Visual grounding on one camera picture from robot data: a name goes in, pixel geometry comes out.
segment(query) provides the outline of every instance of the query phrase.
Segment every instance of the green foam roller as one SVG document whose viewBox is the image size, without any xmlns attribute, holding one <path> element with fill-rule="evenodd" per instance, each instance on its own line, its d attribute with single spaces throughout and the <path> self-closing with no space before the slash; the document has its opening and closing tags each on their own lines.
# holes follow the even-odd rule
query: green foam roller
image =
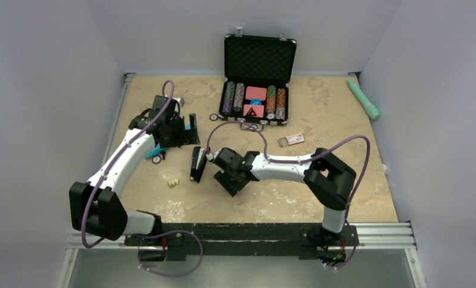
<svg viewBox="0 0 476 288">
<path fill-rule="evenodd" d="M 369 117 L 373 120 L 378 119 L 379 116 L 381 115 L 379 113 L 379 110 L 377 109 L 376 106 L 374 106 L 374 104 L 372 104 L 369 101 L 367 96 L 365 96 L 365 94 L 361 91 L 360 87 L 358 87 L 358 85 L 356 85 L 356 83 L 354 83 L 354 81 L 351 80 L 351 79 L 348 79 L 347 83 L 348 83 L 348 86 L 349 86 L 351 92 L 353 92 L 356 99 L 358 99 L 360 104 L 365 109 L 365 112 L 367 113 L 367 115 L 369 115 Z"/>
</svg>

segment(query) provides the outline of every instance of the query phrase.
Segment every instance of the blue object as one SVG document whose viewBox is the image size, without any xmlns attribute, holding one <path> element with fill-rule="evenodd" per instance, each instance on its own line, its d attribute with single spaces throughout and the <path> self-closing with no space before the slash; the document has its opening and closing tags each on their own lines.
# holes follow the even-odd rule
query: blue object
<svg viewBox="0 0 476 288">
<path fill-rule="evenodd" d="M 190 125 L 186 125 L 186 126 L 185 126 L 185 130 L 190 130 Z M 155 146 L 155 148 L 150 151 L 150 153 L 146 154 L 145 159 L 149 159 L 149 158 L 155 157 L 155 156 L 157 156 L 158 154 L 160 154 L 161 152 L 166 151 L 167 149 L 169 149 L 169 148 L 160 148 L 160 144 L 157 144 L 157 145 Z"/>
</svg>

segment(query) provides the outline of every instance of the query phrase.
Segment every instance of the case latch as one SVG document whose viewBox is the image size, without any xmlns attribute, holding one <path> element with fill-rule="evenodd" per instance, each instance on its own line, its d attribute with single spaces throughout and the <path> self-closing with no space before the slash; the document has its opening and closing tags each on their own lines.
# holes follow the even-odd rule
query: case latch
<svg viewBox="0 0 476 288">
<path fill-rule="evenodd" d="M 236 27 L 236 32 L 234 34 L 236 37 L 241 37 L 243 35 L 243 27 Z"/>
<path fill-rule="evenodd" d="M 264 124 L 260 124 L 261 126 L 259 126 L 258 124 L 251 124 L 252 127 L 249 127 L 247 125 L 243 125 L 243 124 L 240 124 L 240 127 L 242 128 L 242 130 L 249 130 L 249 131 L 255 131 L 255 130 L 258 130 L 258 131 L 262 131 L 264 129 Z"/>
</svg>

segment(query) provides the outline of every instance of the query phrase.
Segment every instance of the small wheel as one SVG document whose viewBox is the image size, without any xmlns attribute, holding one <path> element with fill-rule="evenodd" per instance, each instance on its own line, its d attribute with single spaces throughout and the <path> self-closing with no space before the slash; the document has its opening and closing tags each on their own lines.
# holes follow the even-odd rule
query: small wheel
<svg viewBox="0 0 476 288">
<path fill-rule="evenodd" d="M 217 121 L 218 119 L 219 119 L 219 116 L 217 116 L 217 114 L 210 114 L 211 121 Z"/>
<path fill-rule="evenodd" d="M 160 162 L 162 162 L 162 157 L 160 157 L 160 155 L 152 157 L 152 163 L 153 164 L 159 164 Z"/>
</svg>

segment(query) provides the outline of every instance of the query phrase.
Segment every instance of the pink card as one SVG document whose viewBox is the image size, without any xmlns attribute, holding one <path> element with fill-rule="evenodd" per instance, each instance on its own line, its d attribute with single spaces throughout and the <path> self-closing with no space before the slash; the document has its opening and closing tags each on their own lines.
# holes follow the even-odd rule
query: pink card
<svg viewBox="0 0 476 288">
<path fill-rule="evenodd" d="M 243 105 L 243 115 L 262 118 L 264 115 L 264 106 L 245 104 Z"/>
<path fill-rule="evenodd" d="M 260 101 L 266 100 L 266 88 L 249 86 L 247 87 L 247 92 L 245 93 L 245 99 L 254 100 L 258 99 Z"/>
</svg>

